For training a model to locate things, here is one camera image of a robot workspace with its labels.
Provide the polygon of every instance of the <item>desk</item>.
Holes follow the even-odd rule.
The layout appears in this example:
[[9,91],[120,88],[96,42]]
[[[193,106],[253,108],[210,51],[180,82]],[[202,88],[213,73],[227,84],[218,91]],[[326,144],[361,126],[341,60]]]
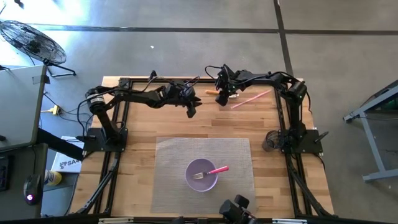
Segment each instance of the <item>desk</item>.
[[[104,77],[102,85],[116,86],[120,78]],[[141,90],[145,86],[146,83],[135,83],[133,89]],[[153,83],[148,90],[158,86],[159,84]],[[156,137],[248,138],[257,200],[257,209],[251,212],[259,218],[294,216],[285,157],[278,151],[265,152],[261,147],[266,133],[280,128],[275,94],[272,91],[252,102],[233,110],[230,109],[231,105],[245,101],[266,90],[271,90],[272,87],[251,86],[244,93],[240,93],[237,99],[230,100],[229,105],[225,107],[219,106],[215,102],[214,95],[205,93],[205,90],[213,89],[214,84],[211,83],[195,85],[195,91],[203,105],[197,107],[197,113],[192,119],[187,118],[185,108],[166,105],[161,109],[152,109],[146,105],[131,103],[126,124],[129,136],[118,171],[111,212],[113,217],[178,216],[176,213],[150,212]],[[111,98],[112,96],[105,96],[105,100],[109,101]],[[308,99],[304,101],[303,105],[303,121],[307,129],[310,129],[313,127],[313,119],[308,111]],[[119,110],[118,120],[121,120],[122,113],[123,110]],[[93,127],[100,126],[100,122],[95,118]],[[97,188],[103,157],[103,152],[95,152],[83,161],[71,212],[81,208]],[[319,158],[311,154],[303,154],[302,158],[308,188],[324,208],[333,213],[325,172]],[[107,196],[108,189],[105,189],[101,212]],[[301,203],[300,208],[303,210],[300,191],[298,191],[298,197]],[[200,217],[214,217],[214,215],[200,215]]]
[[0,71],[0,152],[46,143],[49,148],[71,158],[82,160],[81,149],[39,128],[46,66]]
[[10,156],[12,164],[9,188],[0,192],[0,220],[21,220],[40,217],[42,200],[40,199],[40,202],[36,205],[28,205],[24,200],[24,183],[28,176],[40,174],[43,185],[47,148],[46,144],[38,144],[0,153],[0,157]]

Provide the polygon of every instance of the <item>wooden table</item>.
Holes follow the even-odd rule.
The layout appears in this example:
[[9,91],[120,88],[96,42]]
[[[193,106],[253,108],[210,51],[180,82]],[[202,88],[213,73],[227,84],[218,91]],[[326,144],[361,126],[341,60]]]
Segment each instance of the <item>wooden table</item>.
[[[104,77],[103,86],[116,86],[121,77]],[[153,83],[148,90],[158,87]],[[141,90],[146,83],[135,83],[134,89]],[[279,119],[276,112],[274,92],[270,92],[252,102],[231,109],[231,105],[240,103],[266,90],[270,86],[254,85],[240,93],[237,99],[229,100],[225,107],[215,102],[214,95],[205,90],[214,90],[213,84],[198,83],[195,91],[203,105],[197,107],[197,113],[187,118],[186,108],[166,105],[161,109],[152,109],[146,105],[131,103],[126,127],[129,130],[127,146],[119,166],[118,179],[114,194],[114,217],[177,217],[176,213],[151,213],[152,189],[154,184],[156,137],[180,138],[248,138],[256,190],[257,210],[251,211],[259,218],[293,217],[292,199],[285,157],[279,151],[266,152],[261,143],[268,131],[278,130]],[[308,111],[308,99],[303,103],[303,121],[308,129],[313,127],[312,115]],[[119,121],[123,113],[123,103],[119,110]],[[95,117],[93,127],[100,127]],[[77,211],[92,195],[98,186],[103,163],[103,152],[93,153],[83,161],[78,178],[71,212]],[[303,164],[308,188],[324,208],[333,213],[325,172],[319,158],[303,154]],[[108,187],[104,191],[101,211],[108,196]],[[303,208],[302,193],[298,190],[300,208]],[[201,217],[214,215],[199,214]]]

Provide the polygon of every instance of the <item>placemat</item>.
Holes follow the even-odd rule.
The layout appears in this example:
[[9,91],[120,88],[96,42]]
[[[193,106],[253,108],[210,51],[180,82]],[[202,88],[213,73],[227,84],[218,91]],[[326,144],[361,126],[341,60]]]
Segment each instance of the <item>placemat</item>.
[[[199,158],[229,166],[208,192],[196,192],[185,181],[188,164]],[[249,199],[248,209],[256,211],[248,139],[157,138],[152,213],[218,214],[223,202],[237,194]]]

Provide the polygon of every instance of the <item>orange object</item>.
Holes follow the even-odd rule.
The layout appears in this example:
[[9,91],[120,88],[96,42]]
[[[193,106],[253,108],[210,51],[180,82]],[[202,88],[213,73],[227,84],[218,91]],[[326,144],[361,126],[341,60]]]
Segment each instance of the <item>orange object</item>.
[[218,91],[215,91],[215,90],[206,90],[205,93],[207,93],[207,94],[213,94],[213,95],[218,95]]

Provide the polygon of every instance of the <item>fork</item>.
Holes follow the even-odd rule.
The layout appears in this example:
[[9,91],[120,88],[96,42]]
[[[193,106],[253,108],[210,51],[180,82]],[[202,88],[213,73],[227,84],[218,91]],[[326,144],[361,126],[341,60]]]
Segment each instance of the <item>fork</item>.
[[227,171],[227,170],[229,170],[229,167],[228,167],[228,166],[224,166],[224,167],[221,167],[221,168],[212,170],[212,171],[210,171],[210,172],[200,172],[200,173],[194,174],[194,175],[192,175],[192,178],[193,178],[194,180],[198,180],[198,179],[204,178],[206,175],[209,175],[209,174],[217,174],[217,173],[219,173],[219,172],[224,172],[224,171]]

